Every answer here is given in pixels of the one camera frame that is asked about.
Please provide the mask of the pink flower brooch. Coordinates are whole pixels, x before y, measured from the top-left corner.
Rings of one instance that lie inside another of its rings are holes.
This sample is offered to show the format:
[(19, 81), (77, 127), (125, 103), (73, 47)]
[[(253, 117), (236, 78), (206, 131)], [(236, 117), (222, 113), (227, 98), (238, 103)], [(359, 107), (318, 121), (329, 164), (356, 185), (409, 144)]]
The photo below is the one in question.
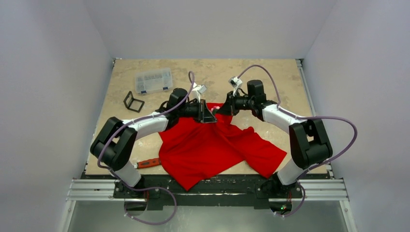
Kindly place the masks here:
[(211, 112), (212, 112), (213, 114), (216, 114), (219, 109), (220, 109), (220, 106), (213, 106), (213, 107), (211, 108)]

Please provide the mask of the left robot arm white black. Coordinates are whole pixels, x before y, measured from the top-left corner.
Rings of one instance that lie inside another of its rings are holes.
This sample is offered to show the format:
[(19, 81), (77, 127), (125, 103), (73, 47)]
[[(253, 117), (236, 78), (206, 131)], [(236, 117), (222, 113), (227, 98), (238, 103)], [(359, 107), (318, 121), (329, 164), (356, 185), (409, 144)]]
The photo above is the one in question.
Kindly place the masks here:
[(168, 100), (147, 116), (129, 120), (109, 118), (91, 144), (90, 152), (97, 158), (98, 167), (126, 185), (125, 191), (131, 197), (140, 197), (144, 193), (142, 176), (130, 162), (135, 141), (171, 129), (180, 118), (192, 118), (202, 124), (217, 122), (204, 99), (190, 100), (185, 89), (176, 88)]

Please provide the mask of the red t-shirt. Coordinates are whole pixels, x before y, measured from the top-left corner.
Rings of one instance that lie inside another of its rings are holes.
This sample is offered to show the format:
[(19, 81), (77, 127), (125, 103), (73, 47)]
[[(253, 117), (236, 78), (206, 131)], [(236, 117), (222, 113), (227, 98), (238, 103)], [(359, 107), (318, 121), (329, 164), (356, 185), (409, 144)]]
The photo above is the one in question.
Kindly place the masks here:
[(245, 161), (261, 176), (270, 177), (286, 151), (261, 138), (253, 127), (240, 129), (232, 116), (217, 114), (216, 123), (181, 118), (171, 129), (159, 132), (159, 159), (164, 170), (184, 190)]

